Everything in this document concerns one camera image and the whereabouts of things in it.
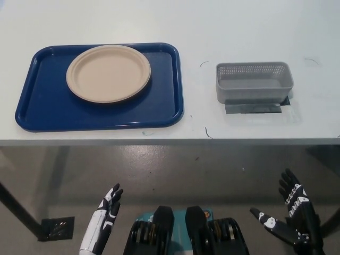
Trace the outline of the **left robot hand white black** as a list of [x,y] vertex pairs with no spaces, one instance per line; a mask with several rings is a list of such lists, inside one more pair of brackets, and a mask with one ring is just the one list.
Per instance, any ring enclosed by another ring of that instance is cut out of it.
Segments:
[[120,209],[123,189],[117,183],[103,197],[83,236],[79,254],[102,254]]

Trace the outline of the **right robot hand black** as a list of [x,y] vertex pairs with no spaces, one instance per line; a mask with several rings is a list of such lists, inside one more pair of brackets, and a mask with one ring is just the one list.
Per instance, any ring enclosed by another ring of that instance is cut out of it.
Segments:
[[303,185],[290,169],[281,174],[279,192],[287,206],[285,221],[257,208],[250,213],[270,234],[293,247],[296,254],[324,254],[320,219]]

